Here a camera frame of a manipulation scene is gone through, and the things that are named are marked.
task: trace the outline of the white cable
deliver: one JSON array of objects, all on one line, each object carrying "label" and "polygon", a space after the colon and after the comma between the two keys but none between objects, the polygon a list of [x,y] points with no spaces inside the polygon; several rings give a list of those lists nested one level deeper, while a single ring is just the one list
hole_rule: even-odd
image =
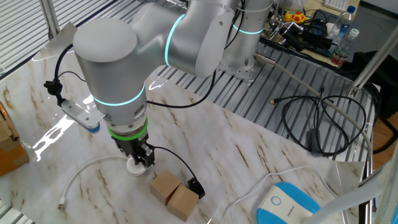
[{"label": "white cable", "polygon": [[248,10],[248,9],[241,9],[240,7],[236,7],[237,10],[240,10],[242,12],[263,12],[267,9],[269,9],[272,6],[272,4],[268,7],[266,7],[265,9],[259,9],[259,10]]},{"label": "white cable", "polygon": [[67,198],[67,193],[68,193],[68,190],[69,190],[69,188],[70,188],[72,182],[76,179],[76,177],[77,177],[84,169],[86,169],[88,166],[90,166],[90,165],[92,165],[92,164],[94,164],[94,163],[97,163],[97,162],[100,162],[100,161],[103,161],[103,160],[106,160],[106,159],[110,159],[110,158],[120,158],[120,159],[125,159],[125,160],[128,160],[128,159],[129,159],[129,158],[124,157],[124,156],[104,156],[104,157],[101,157],[101,158],[98,158],[98,159],[93,159],[92,161],[89,161],[89,162],[87,162],[86,164],[82,165],[82,166],[75,172],[75,174],[71,177],[71,179],[69,180],[69,182],[68,182],[67,185],[65,186],[65,190],[63,191],[62,197],[60,198],[60,203],[59,203],[59,205],[58,205],[58,209],[63,209],[63,208],[64,208],[64,206],[65,206],[65,201],[66,201],[66,198]]},{"label": "white cable", "polygon": [[320,172],[316,167],[313,167],[313,166],[302,166],[302,167],[289,169],[289,170],[286,170],[286,171],[283,171],[283,172],[279,172],[279,173],[267,174],[265,177],[263,177],[263,178],[261,178],[260,180],[258,180],[257,183],[254,184],[254,186],[249,190],[248,193],[246,193],[246,194],[243,195],[242,197],[238,198],[238,199],[237,199],[236,201],[234,201],[232,204],[228,205],[228,207],[227,207],[226,210],[224,211],[223,216],[225,215],[225,213],[226,213],[227,210],[229,209],[229,215],[231,216],[232,223],[233,223],[233,224],[236,224],[236,220],[235,220],[235,217],[234,217],[234,215],[233,215],[233,214],[234,214],[235,205],[236,205],[237,203],[243,201],[244,199],[248,198],[248,197],[257,189],[257,187],[260,185],[261,182],[263,182],[264,180],[266,180],[269,176],[273,176],[273,175],[282,175],[282,174],[286,174],[286,173],[288,173],[288,172],[292,172],[292,171],[299,170],[299,169],[303,169],[303,168],[312,168],[312,169],[314,169],[316,172],[318,172],[318,175],[321,177],[321,180],[322,180],[323,184],[325,185],[325,187],[329,190],[329,192],[330,192],[335,198],[337,197],[337,195],[336,195],[336,194],[329,188],[329,186],[326,184],[326,182],[325,182],[325,180],[324,180],[324,178],[323,178],[321,172]]},{"label": "white cable", "polygon": [[[301,79],[297,78],[295,75],[293,75],[290,71],[288,71],[286,68],[284,68],[283,66],[279,65],[278,63],[275,63],[275,67],[280,68],[284,73],[286,73],[288,76],[290,76],[292,79],[294,79],[296,82],[298,82],[300,85],[304,86],[306,89],[308,89],[310,92],[312,92],[315,96],[323,99],[323,97],[316,91],[314,90],[312,87],[310,87],[308,84],[306,84],[305,82],[301,81]],[[329,100],[325,100],[324,101],[328,106],[332,107],[335,111],[337,111],[339,114],[341,114],[345,119],[347,119],[351,124],[353,124],[355,126],[355,128],[357,128],[358,130],[361,130],[361,126],[350,116],[348,116],[348,114],[346,114],[343,110],[341,110],[340,108],[338,108],[337,106],[335,106],[332,102],[330,102]],[[366,156],[366,161],[369,161],[372,155],[372,151],[373,151],[373,145],[371,143],[371,141],[368,138],[368,135],[365,133],[365,129],[362,130],[361,132],[362,137],[364,138],[364,140],[366,141],[366,145],[368,145],[368,154]]]}]

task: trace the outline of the green ring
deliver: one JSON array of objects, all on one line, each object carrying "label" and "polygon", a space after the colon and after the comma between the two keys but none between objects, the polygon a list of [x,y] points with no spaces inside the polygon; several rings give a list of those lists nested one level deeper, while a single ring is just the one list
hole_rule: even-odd
[{"label": "green ring", "polygon": [[147,128],[148,128],[148,118],[145,119],[144,128],[140,132],[138,132],[137,134],[135,134],[133,136],[120,136],[120,135],[117,135],[109,127],[108,127],[108,131],[112,135],[112,137],[116,138],[117,140],[131,141],[131,140],[134,140],[134,139],[137,139],[137,138],[143,136],[145,134],[145,132],[147,131]]}]

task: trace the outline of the cyan light ring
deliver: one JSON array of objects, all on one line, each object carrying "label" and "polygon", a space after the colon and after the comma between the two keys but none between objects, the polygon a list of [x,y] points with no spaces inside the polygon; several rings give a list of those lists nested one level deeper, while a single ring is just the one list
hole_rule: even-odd
[{"label": "cyan light ring", "polygon": [[173,33],[175,31],[175,28],[177,27],[178,23],[184,18],[185,14],[182,14],[175,22],[174,25],[172,26],[172,29],[170,29],[169,36],[167,37],[166,41],[166,48],[164,50],[164,60],[166,62],[167,66],[170,66],[169,64],[169,48],[170,48],[170,41],[172,40]]},{"label": "cyan light ring", "polygon": [[101,103],[102,105],[106,105],[106,106],[123,106],[123,105],[127,105],[129,103],[132,103],[134,100],[138,99],[139,96],[141,96],[141,94],[144,92],[144,90],[145,90],[145,83],[144,83],[144,86],[142,87],[142,90],[138,93],[138,95],[136,97],[134,97],[133,99],[131,99],[129,101],[122,102],[122,103],[105,103],[105,102],[102,102],[101,100],[98,100],[94,96],[92,96],[92,97],[93,97],[93,99],[95,101],[97,101],[98,103]]},{"label": "cyan light ring", "polygon": [[243,34],[259,34],[259,33],[261,33],[263,30],[264,30],[264,28],[263,28],[262,30],[258,31],[258,32],[246,32],[246,31],[243,31],[243,30],[239,29],[239,31],[242,32]]}]

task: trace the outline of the yellow object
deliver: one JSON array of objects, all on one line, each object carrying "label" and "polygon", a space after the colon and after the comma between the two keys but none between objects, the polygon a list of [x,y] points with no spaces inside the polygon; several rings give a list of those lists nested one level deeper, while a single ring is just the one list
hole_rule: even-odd
[{"label": "yellow object", "polygon": [[285,16],[284,16],[284,21],[285,22],[292,22],[293,21],[292,16],[293,16],[293,14],[286,13]]},{"label": "yellow object", "polygon": [[303,23],[306,19],[307,19],[307,18],[305,17],[305,15],[302,14],[301,12],[295,12],[295,13],[292,15],[292,21],[294,21],[294,22],[296,22],[296,23],[298,23],[298,24]]}]

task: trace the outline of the marble table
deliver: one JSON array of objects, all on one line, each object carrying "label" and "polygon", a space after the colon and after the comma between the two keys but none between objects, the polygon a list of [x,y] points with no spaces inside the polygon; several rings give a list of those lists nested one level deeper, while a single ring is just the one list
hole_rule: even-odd
[{"label": "marble table", "polygon": [[[38,224],[48,223],[183,223],[149,193],[149,184],[164,169],[186,182],[191,174],[174,156],[156,151],[156,166],[132,177],[122,159],[110,159],[84,170],[68,192],[65,210],[58,200],[69,178],[84,163],[102,156],[121,155],[102,123],[91,134],[68,118],[55,97],[43,87],[52,80],[59,53],[71,42],[74,27],[64,29],[30,62],[0,82],[0,101],[11,115],[21,139],[31,146],[31,161],[0,177],[0,198]],[[73,51],[60,71],[81,74]],[[85,83],[71,74],[61,78],[63,97],[93,110],[95,104]],[[186,105],[199,99],[156,75],[146,80],[149,100]],[[293,167],[317,167],[337,195],[358,186],[363,162],[335,162],[313,157],[306,150],[213,103],[185,110],[149,105],[148,142],[167,147],[183,157],[203,184],[201,199],[187,223],[231,223],[221,217],[225,208],[270,172]],[[271,186],[290,182],[324,206],[333,196],[313,170],[302,169],[265,181],[256,194],[240,203],[239,223],[255,223],[255,209]],[[350,223],[358,222],[358,208],[348,211]],[[341,213],[325,223],[343,223]]]}]

